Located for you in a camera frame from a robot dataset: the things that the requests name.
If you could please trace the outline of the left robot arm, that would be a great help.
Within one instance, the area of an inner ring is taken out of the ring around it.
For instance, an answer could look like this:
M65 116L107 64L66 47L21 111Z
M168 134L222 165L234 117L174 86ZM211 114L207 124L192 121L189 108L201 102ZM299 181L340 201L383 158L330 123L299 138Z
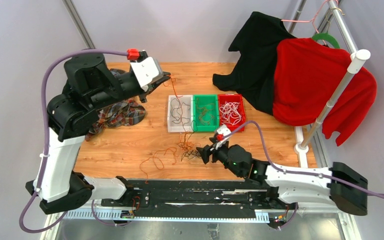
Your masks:
M96 178L75 172L80 147L99 110L138 97L142 103L170 79L144 50L84 49L62 56L46 70L41 85L44 148L36 178L25 187L47 214L75 210L88 201L133 201L134 187L117 176Z

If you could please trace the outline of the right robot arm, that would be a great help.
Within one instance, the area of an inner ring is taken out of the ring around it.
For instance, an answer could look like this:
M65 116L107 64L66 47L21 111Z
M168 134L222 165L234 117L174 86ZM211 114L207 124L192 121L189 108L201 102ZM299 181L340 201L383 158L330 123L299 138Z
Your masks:
M318 203L355 216L368 214L368 195L359 189L367 189L368 180L342 162L334 162L332 167L300 168L255 159L237 144L218 149L206 145L196 150L204 164L219 161L236 177L273 188L265 195L271 208L284 203Z

